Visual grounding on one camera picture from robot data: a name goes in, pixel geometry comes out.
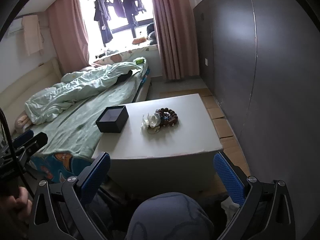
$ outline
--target window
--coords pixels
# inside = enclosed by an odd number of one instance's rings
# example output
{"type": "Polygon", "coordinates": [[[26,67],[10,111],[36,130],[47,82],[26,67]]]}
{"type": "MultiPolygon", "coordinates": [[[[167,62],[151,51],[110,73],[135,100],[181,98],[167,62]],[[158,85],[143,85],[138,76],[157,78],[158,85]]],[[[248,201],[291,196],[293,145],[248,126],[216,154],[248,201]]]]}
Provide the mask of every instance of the window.
{"type": "Polygon", "coordinates": [[[153,22],[152,0],[142,0],[147,11],[143,13],[139,12],[135,17],[139,24],[138,27],[129,25],[126,18],[118,17],[114,8],[109,6],[108,10],[111,20],[108,21],[108,25],[112,31],[113,39],[107,44],[102,43],[98,22],[93,20],[95,13],[94,1],[95,0],[80,0],[83,18],[89,36],[90,62],[95,61],[95,56],[98,55],[104,47],[111,50],[123,50],[126,47],[132,46],[134,37],[147,36],[147,25],[153,22]]]}

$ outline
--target white table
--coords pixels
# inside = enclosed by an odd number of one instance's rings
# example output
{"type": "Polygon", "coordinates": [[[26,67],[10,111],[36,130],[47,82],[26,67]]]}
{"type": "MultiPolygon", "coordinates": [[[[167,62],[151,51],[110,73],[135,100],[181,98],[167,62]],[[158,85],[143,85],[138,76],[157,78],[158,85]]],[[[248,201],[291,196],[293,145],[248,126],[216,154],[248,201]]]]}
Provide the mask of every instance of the white table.
{"type": "Polygon", "coordinates": [[[129,118],[121,133],[104,133],[92,158],[111,157],[108,175],[124,190],[139,195],[209,188],[219,137],[198,94],[126,105],[129,118]],[[142,115],[174,110],[179,122],[157,134],[141,130],[142,115]]]}

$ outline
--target light green bedsheet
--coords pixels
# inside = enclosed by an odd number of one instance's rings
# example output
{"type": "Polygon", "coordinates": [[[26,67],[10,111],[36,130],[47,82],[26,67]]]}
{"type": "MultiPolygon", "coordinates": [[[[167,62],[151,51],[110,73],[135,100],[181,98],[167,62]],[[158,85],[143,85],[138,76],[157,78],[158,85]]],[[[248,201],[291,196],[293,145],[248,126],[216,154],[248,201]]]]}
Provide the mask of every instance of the light green bedsheet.
{"type": "Polygon", "coordinates": [[[61,83],[25,102],[25,111],[33,124],[51,122],[76,102],[98,95],[113,86],[118,77],[130,70],[142,71],[133,62],[106,65],[89,72],[73,72],[63,76],[61,83]]]}
{"type": "Polygon", "coordinates": [[[142,71],[127,81],[96,96],[76,102],[59,114],[53,122],[32,126],[34,134],[44,132],[48,135],[48,144],[34,156],[71,153],[75,157],[90,160],[102,136],[95,124],[96,120],[106,107],[132,102],[148,64],[145,62],[138,66],[142,71]]]}

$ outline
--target orange object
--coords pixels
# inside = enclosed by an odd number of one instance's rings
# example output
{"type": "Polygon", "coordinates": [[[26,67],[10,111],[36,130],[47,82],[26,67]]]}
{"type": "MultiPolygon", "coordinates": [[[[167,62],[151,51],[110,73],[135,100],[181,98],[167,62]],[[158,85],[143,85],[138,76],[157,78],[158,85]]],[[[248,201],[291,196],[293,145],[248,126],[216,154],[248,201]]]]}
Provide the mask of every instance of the orange object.
{"type": "Polygon", "coordinates": [[[146,37],[135,38],[135,39],[133,39],[132,44],[133,44],[133,45],[137,45],[137,44],[143,43],[143,42],[145,42],[145,41],[147,41],[147,38],[146,38],[146,37]]]}
{"type": "Polygon", "coordinates": [[[72,158],[72,154],[70,153],[56,153],[54,154],[54,157],[58,161],[61,161],[63,163],[63,166],[66,168],[67,171],[70,171],[70,160],[72,158]]]}

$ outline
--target tile floor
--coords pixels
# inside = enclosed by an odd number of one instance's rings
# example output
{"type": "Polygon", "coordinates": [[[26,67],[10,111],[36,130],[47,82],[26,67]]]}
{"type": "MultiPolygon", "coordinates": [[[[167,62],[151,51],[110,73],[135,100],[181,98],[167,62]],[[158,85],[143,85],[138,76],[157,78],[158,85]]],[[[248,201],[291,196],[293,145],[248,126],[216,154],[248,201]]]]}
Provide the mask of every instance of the tile floor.
{"type": "MultiPolygon", "coordinates": [[[[228,158],[233,162],[234,165],[239,166],[244,171],[244,173],[249,176],[250,171],[244,158],[243,152],[215,98],[201,79],[194,79],[191,84],[189,84],[189,81],[182,82],[181,84],[179,84],[179,82],[157,82],[156,85],[153,83],[153,86],[155,87],[153,87],[153,89],[149,91],[148,100],[198,93],[201,96],[204,106],[206,107],[208,114],[212,119],[212,123],[215,126],[221,144],[224,148],[224,153],[228,156],[228,158]]],[[[197,197],[216,195],[225,191],[226,189],[223,183],[221,182],[219,176],[216,174],[214,182],[210,189],[201,192],[201,194],[197,197]]]]}

